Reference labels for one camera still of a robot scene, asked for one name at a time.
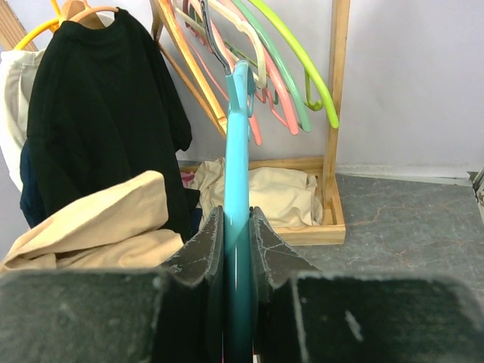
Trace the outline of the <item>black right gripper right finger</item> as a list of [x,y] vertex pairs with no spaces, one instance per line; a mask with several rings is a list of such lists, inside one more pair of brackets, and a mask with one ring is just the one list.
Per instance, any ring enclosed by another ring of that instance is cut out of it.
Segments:
[[483,312],[444,275],[317,269],[250,210],[263,362],[481,362]]

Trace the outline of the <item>turquoise plastic hanger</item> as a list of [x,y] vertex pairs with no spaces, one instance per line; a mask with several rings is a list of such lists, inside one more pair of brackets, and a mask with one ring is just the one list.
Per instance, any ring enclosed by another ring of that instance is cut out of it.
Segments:
[[[235,72],[237,100],[249,97],[247,78]],[[253,285],[250,253],[247,112],[228,120],[224,191],[224,362],[253,361]]]

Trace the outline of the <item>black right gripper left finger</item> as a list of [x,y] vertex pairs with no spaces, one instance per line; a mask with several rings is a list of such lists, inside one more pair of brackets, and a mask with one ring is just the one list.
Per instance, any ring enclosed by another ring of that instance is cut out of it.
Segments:
[[221,207],[151,269],[23,270],[1,279],[3,362],[220,362]]

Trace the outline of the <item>beige tan t shirt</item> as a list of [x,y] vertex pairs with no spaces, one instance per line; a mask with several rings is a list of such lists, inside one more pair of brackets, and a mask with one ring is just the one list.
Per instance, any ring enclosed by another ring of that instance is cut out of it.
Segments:
[[21,235],[1,272],[157,267],[183,246],[168,219],[163,175],[143,172],[72,202]]

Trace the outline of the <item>wooden hanger with bar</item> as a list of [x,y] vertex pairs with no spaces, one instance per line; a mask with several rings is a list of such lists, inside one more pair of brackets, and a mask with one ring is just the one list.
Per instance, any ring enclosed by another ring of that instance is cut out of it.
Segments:
[[[152,12],[151,35],[158,48],[188,87],[218,133],[226,139],[227,116],[191,53],[185,34],[175,18],[172,2],[168,0],[150,0],[150,7]],[[189,79],[174,58],[161,45],[160,38],[163,29],[167,30],[172,43],[185,62],[193,80]]]

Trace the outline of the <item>black t shirt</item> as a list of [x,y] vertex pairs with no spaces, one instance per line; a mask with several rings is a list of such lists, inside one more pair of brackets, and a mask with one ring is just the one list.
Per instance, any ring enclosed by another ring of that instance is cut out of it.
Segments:
[[176,157],[191,124],[157,45],[128,11],[102,29],[61,24],[33,83],[27,141],[48,215],[154,170],[165,180],[166,227],[192,236],[197,193],[184,188]]

